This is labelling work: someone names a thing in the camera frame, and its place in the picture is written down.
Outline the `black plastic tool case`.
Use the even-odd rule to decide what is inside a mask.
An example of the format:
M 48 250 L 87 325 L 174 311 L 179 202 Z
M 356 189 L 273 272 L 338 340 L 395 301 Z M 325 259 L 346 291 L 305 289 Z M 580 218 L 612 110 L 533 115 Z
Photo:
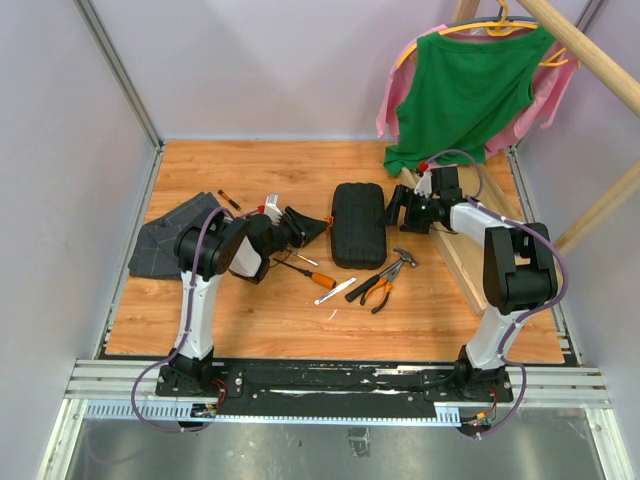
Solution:
M 333 262 L 343 269 L 374 270 L 387 258 L 384 193 L 374 183 L 343 183 L 332 200 Z

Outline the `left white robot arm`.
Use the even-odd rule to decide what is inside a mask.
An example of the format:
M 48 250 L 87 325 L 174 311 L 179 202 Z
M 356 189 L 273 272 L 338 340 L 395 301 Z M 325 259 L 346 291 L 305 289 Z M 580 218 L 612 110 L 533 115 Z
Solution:
M 258 284 L 274 254 L 302 248 L 328 227 L 328 222 L 291 207 L 278 209 L 272 194 L 253 215 L 235 216 L 221 206 L 207 207 L 178 234 L 174 254 L 183 285 L 182 311 L 168 367 L 183 388 L 200 396 L 213 386 L 212 320 L 223 276 L 231 273 Z

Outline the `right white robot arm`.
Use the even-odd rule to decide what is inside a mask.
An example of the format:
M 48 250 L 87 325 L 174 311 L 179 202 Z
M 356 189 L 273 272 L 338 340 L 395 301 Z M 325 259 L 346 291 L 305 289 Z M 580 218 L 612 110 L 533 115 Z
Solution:
M 414 188 L 395 188 L 385 223 L 402 231 L 427 233 L 439 223 L 483 248 L 482 288 L 488 301 L 472 339 L 461 348 L 451 386 L 466 400 L 504 384 L 507 356 L 530 316 L 556 303 L 556 251 L 542 223 L 521 223 L 466 196 L 455 167 L 425 171 Z

